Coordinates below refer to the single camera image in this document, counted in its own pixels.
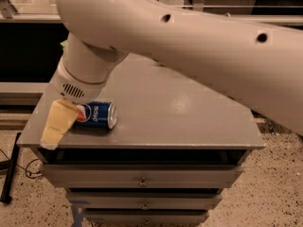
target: can label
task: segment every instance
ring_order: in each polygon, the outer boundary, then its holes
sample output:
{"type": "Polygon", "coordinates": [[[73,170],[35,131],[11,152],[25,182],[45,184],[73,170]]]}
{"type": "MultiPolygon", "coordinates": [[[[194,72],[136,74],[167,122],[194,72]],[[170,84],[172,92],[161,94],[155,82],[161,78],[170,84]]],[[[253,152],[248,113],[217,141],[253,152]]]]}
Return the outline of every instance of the can label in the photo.
{"type": "Polygon", "coordinates": [[[78,125],[83,127],[111,129],[114,125],[113,122],[109,122],[109,120],[113,120],[113,107],[115,106],[110,102],[96,101],[90,102],[88,104],[77,105],[77,108],[79,109],[79,114],[75,124],[76,126],[78,125]]]}

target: black pole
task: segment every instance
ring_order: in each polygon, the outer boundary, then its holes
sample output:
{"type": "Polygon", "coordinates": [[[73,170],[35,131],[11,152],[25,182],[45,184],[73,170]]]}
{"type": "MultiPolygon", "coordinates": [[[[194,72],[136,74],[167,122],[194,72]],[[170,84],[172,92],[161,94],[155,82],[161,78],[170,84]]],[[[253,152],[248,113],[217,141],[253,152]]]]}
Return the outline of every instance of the black pole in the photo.
{"type": "Polygon", "coordinates": [[[0,198],[0,201],[5,204],[9,204],[11,202],[11,196],[9,195],[9,192],[10,192],[13,175],[15,173],[15,168],[17,165],[19,151],[20,151],[19,147],[17,146],[17,141],[18,141],[20,135],[21,135],[20,132],[18,132],[16,135],[15,143],[14,143],[12,154],[11,154],[10,161],[9,161],[7,177],[4,182],[2,194],[1,194],[1,198],[0,198]]]}

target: drawer knob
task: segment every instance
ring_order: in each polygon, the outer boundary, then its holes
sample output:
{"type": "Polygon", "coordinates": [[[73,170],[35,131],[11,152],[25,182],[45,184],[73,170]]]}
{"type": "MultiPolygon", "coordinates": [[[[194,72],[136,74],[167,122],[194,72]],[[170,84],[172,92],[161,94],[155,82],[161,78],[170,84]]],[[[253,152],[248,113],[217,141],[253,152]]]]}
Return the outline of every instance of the drawer knob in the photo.
{"type": "Polygon", "coordinates": [[[144,203],[144,205],[142,206],[141,209],[142,209],[142,210],[149,210],[150,207],[149,207],[146,203],[144,203]]]}
{"type": "Polygon", "coordinates": [[[141,182],[138,184],[140,187],[147,187],[148,186],[148,184],[145,182],[145,179],[144,178],[142,178],[141,179],[141,182]]]}

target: speckled floor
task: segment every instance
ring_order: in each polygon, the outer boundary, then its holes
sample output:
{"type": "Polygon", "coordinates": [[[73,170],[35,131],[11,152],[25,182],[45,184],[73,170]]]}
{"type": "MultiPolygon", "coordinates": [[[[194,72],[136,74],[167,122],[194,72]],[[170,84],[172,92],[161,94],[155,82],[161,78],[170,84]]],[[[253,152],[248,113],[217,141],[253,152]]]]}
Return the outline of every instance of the speckled floor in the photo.
{"type": "MultiPolygon", "coordinates": [[[[0,149],[11,155],[17,128],[22,128],[28,116],[17,114],[10,121],[0,114],[0,149]]],[[[243,164],[244,172],[236,183],[223,191],[223,200],[201,227],[234,226],[303,226],[303,142],[301,137],[274,124],[272,135],[259,124],[266,149],[254,151],[243,164]]],[[[35,159],[29,149],[22,149],[19,165],[35,159]]],[[[39,163],[30,170],[36,171],[39,163]]],[[[0,186],[5,175],[0,174],[0,186]]],[[[17,168],[10,205],[0,203],[0,226],[67,227],[72,224],[70,204],[62,189],[55,189],[45,178],[31,180],[17,168]]],[[[84,221],[83,227],[93,226],[84,221]]],[[[104,227],[138,226],[102,224],[104,227]]],[[[157,225],[162,227],[192,225],[157,225]]]]}

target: drawer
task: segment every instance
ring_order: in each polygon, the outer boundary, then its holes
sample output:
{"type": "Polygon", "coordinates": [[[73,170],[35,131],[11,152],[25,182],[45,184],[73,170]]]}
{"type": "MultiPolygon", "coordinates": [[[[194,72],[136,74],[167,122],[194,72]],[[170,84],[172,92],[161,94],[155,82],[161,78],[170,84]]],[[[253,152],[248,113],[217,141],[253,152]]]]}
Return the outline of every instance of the drawer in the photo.
{"type": "Polygon", "coordinates": [[[40,171],[64,188],[226,188],[242,167],[43,165],[40,171]]]}
{"type": "Polygon", "coordinates": [[[220,194],[122,191],[67,192],[66,197],[80,208],[141,210],[213,209],[222,199],[220,194]]]}
{"type": "Polygon", "coordinates": [[[112,223],[195,223],[207,220],[206,211],[112,211],[84,209],[87,220],[112,223]]]}

